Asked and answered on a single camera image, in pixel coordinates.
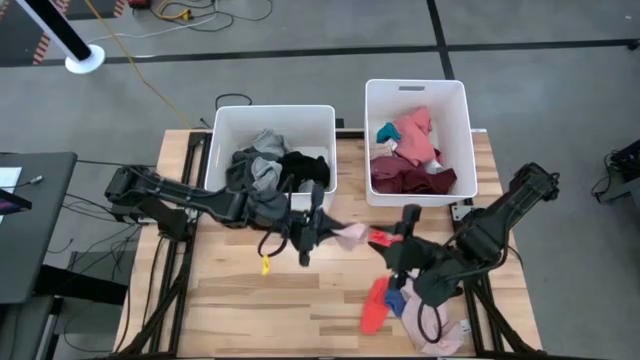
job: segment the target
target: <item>red and white striped marking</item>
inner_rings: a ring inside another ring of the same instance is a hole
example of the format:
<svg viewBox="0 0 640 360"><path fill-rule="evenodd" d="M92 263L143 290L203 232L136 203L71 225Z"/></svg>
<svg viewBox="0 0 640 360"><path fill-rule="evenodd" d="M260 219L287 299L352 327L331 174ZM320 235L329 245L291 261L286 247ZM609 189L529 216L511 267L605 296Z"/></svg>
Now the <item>red and white striped marking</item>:
<svg viewBox="0 0 640 360"><path fill-rule="evenodd" d="M127 5L127 0L118 0L116 1L116 6L113 8L113 15L115 17L120 17L124 12L125 6Z"/></svg>
<svg viewBox="0 0 640 360"><path fill-rule="evenodd" d="M11 0L4 0L4 3L2 3L2 6L0 6L0 20L2 20L2 18L4 17L4 13L7 11L7 7L9 6L9 2Z"/></svg>
<svg viewBox="0 0 640 360"><path fill-rule="evenodd" d="M69 8L69 0L55 0L53 5L64 15L67 13L67 9ZM49 49L50 42L51 39L47 33L43 32L40 37L40 42L38 43L38 46L36 46L36 51L33 53L33 65L39 65L42 63L42 60L44 60L44 57L47 54L47 49Z"/></svg>

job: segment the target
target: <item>wooden table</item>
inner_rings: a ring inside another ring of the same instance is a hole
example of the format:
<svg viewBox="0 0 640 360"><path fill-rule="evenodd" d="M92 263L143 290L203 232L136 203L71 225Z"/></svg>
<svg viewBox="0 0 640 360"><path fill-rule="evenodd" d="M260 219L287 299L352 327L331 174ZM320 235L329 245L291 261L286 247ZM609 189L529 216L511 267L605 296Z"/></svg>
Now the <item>wooden table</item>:
<svg viewBox="0 0 640 360"><path fill-rule="evenodd" d="M186 130L165 133L157 171L180 180L187 139ZM473 134L478 172L478 205L488 205L502 194L489 137ZM370 207L365 200L364 140L338 140L338 190L330 214L340 221L369 224L400 220L401 208ZM424 208L415 233L443 242L452 234L448 207ZM359 331L362 304L374 279L388 275L384 261L369 246L353 252L342 250L334 240L311 252L308 268L298 265L298 254L288 245L271 260L271 273L260 274L256 253L261 232L229 230L203 216L198 225L195 255L189 279L179 356L406 356L418 355L400 319L390 312L375 336ZM158 244L157 229L142 231L133 267L130 299L131 319L124 344L140 330L147 298L151 264ZM273 236L264 252L275 249ZM161 245L151 292L150 311L158 296L166 241ZM498 308L525 342L540 348L540 339L529 295L515 256L490 273ZM448 301L449 317L467 318L463 296ZM480 307L485 347L489 330ZM126 305L116 339L124 330ZM160 349L168 345L172 310L165 317ZM466 335L459 355L473 354Z"/></svg>

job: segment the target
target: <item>white storage bin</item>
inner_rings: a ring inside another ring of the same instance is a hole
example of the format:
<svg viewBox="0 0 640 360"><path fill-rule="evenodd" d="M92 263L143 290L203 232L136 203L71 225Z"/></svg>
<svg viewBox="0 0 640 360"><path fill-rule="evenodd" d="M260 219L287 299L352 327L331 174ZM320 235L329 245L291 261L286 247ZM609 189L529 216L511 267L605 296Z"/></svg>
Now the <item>white storage bin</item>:
<svg viewBox="0 0 640 360"><path fill-rule="evenodd" d="M335 111L327 105L225 106L216 112L205 189L226 186L227 168L234 152L246 149L264 129L285 137L293 151L317 158L323 156L331 178L325 189L323 208L328 211L338 187ZM293 193L291 206L308 210L310 193Z"/></svg>
<svg viewBox="0 0 640 360"><path fill-rule="evenodd" d="M415 108L431 114L431 143L442 152L445 169L457 175L448 195L381 194L371 186L369 144L378 130ZM473 141L464 85L452 80L369 80L365 97L365 166L367 203L371 206L442 206L471 198L478 192Z"/></svg>

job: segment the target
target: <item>yellow clip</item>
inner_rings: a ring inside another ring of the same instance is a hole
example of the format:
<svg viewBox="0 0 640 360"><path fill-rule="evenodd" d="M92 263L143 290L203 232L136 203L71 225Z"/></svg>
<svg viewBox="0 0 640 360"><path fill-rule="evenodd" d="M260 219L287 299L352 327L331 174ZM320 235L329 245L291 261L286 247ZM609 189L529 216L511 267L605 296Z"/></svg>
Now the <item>yellow clip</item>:
<svg viewBox="0 0 640 360"><path fill-rule="evenodd" d="M271 266L269 265L269 257L267 255L262 257L262 275L267 275L271 270Z"/></svg>

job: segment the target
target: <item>gray floor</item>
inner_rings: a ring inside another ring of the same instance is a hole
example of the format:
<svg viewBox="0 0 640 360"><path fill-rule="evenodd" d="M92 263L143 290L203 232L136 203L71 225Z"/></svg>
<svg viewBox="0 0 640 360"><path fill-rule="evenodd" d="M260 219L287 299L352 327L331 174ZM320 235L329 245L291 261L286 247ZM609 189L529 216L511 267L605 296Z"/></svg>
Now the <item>gray floor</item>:
<svg viewBox="0 0 640 360"><path fill-rule="evenodd" d="M223 10L259 16L263 3L221 0ZM274 0L262 23L238 20L217 34L179 30L127 39L133 54L433 44L424 1ZM437 2L450 44L640 37L635 0L447 0ZM170 27L139 14L109 20L116 32ZM83 37L104 35L94 20L74 21ZM121 56L112 42L101 42ZM49 58L60 57L52 46ZM561 173L560 197L517 227L540 335L555 354L632 359L640 352L640 213L629 202L590 197L604 175L602 157L640 134L640 53L624 48L452 53L473 127L489 130L501 180L539 162ZM147 79L189 119L212 119L213 99L241 92L255 104L329 104L348 127L362 127L364 84L371 78L442 79L436 53L224 60L140 65ZM3 151L73 150L92 160L156 161L165 129L184 125L135 78L128 65L87 76L61 67L0 69ZM78 165L70 192L102 201L115 169ZM51 249L83 251L122 225L63 212ZM108 251L110 243L95 250ZM70 252L48 255L64 266ZM86 348L113 343L115 325L78 325ZM59 345L57 359L91 357Z"/></svg>

